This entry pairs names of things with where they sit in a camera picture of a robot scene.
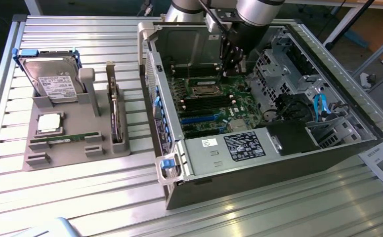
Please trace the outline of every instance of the hard drive label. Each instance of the hard drive label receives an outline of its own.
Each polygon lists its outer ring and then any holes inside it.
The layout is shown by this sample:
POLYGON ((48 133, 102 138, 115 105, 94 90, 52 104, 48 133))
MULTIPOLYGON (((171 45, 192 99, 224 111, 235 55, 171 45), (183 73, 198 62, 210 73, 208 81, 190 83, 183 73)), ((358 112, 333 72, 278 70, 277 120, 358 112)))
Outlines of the hard drive label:
POLYGON ((66 99, 76 97, 70 76, 40 77, 39 81, 51 99, 66 99))
POLYGON ((266 156, 255 132, 246 132, 236 135, 224 136, 223 138, 234 161, 242 161, 266 156))

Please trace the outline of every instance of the power supply label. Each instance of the power supply label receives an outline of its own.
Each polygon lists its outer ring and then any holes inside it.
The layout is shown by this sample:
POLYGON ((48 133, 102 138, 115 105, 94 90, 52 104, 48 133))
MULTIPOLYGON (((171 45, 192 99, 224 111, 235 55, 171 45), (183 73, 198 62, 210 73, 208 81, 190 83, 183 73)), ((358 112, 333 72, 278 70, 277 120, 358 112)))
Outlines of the power supply label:
POLYGON ((246 132, 223 138, 234 161, 266 156, 255 132, 246 132))
POLYGON ((76 97, 75 88, 70 76, 40 77, 39 81, 51 99, 76 97))

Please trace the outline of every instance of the hard drive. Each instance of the hard drive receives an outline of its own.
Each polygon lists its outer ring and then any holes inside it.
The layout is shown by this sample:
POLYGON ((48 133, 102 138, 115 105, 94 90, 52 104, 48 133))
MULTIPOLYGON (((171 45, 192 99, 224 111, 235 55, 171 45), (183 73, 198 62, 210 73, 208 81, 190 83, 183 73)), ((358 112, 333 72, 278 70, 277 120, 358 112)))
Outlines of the hard drive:
POLYGON ((82 63, 79 52, 48 52, 36 49, 18 50, 14 59, 26 72, 36 91, 36 96, 48 96, 54 103, 78 101, 78 93, 84 93, 84 85, 79 80, 82 63))

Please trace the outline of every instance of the aluminum slat table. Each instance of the aluminum slat table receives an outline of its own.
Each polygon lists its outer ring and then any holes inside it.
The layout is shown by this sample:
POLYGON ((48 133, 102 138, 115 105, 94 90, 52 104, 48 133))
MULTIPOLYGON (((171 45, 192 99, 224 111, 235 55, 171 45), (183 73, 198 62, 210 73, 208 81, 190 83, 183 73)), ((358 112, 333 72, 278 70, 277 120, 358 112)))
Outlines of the aluminum slat table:
POLYGON ((351 157, 325 172, 164 209, 138 68, 136 24, 159 18, 30 16, 14 22, 0 65, 0 236, 64 217, 83 236, 383 236, 383 183, 351 157), (106 89, 126 90, 132 155, 22 171, 32 88, 11 48, 76 47, 106 89))

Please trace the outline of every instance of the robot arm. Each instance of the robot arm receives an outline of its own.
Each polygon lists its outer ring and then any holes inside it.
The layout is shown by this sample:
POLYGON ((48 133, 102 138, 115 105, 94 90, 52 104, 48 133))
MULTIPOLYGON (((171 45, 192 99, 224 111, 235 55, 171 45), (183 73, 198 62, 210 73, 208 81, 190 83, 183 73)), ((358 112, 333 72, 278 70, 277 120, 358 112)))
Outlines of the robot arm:
POLYGON ((222 76, 246 72, 246 57, 258 46, 285 0, 172 0, 167 21, 202 21, 207 12, 210 31, 219 29, 222 76))

